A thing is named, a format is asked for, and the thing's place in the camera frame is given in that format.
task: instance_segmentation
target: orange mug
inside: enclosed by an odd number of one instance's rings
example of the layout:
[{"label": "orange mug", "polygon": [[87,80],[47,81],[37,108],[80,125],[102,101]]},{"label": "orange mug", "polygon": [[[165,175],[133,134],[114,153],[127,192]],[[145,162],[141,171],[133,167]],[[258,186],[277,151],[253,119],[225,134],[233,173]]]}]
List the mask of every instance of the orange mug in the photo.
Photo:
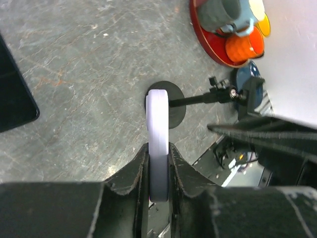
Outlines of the orange mug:
[{"label": "orange mug", "polygon": [[263,35],[257,27],[248,36],[232,35],[226,40],[225,49],[233,62],[260,58],[264,55]]}]

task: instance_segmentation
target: red round plate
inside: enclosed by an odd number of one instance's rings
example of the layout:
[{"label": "red round plate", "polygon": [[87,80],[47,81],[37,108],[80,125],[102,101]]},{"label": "red round plate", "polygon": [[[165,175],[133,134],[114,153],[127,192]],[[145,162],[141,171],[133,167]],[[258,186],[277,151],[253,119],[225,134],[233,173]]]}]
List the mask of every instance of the red round plate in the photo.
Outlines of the red round plate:
[{"label": "red round plate", "polygon": [[226,38],[216,36],[215,34],[207,32],[201,28],[197,17],[196,6],[197,4],[202,4],[203,2],[204,0],[189,1],[190,17],[192,19],[193,27],[200,44],[206,53],[218,64],[232,68],[243,67],[247,64],[247,60],[243,62],[233,62],[229,59],[225,50]]}]

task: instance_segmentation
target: black tablet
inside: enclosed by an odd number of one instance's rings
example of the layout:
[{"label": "black tablet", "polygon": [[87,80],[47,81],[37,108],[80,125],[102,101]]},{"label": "black tablet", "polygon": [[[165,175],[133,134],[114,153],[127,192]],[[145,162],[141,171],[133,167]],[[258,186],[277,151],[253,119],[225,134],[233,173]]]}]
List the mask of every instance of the black tablet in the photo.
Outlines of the black tablet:
[{"label": "black tablet", "polygon": [[0,34],[0,132],[34,121],[39,115],[39,108]]}]

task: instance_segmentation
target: cup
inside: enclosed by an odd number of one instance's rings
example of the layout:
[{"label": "cup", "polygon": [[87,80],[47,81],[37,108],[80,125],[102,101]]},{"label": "cup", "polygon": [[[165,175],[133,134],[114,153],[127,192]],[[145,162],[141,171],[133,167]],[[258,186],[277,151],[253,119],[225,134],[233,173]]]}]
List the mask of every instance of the cup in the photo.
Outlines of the cup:
[{"label": "cup", "polygon": [[248,36],[232,35],[226,40],[225,49],[229,59],[233,62],[261,58],[264,56],[263,35],[257,27]]},{"label": "cup", "polygon": [[241,0],[207,0],[197,8],[200,26],[209,32],[231,24],[241,13]]},{"label": "cup", "polygon": [[260,30],[261,34],[264,37],[269,37],[271,34],[271,24],[269,22],[269,19],[267,17],[267,14],[265,14],[264,20],[259,21],[255,26]]},{"label": "cup", "polygon": [[265,18],[262,0],[240,0],[241,14],[232,24],[221,27],[224,33],[235,33],[239,37],[250,35],[254,25]]}]

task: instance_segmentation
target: floor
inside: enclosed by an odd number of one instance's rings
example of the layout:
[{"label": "floor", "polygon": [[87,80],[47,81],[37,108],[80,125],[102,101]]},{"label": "floor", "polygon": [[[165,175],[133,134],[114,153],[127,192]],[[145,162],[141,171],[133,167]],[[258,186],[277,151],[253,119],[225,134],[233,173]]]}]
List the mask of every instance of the floor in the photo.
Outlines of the floor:
[{"label": "floor", "polygon": [[[230,71],[198,43],[183,0],[0,0],[0,31],[41,111],[1,134],[0,182],[104,180],[147,142],[152,83],[192,96]],[[170,141],[194,162],[217,139],[206,125],[235,120],[231,104],[189,106]]]}]

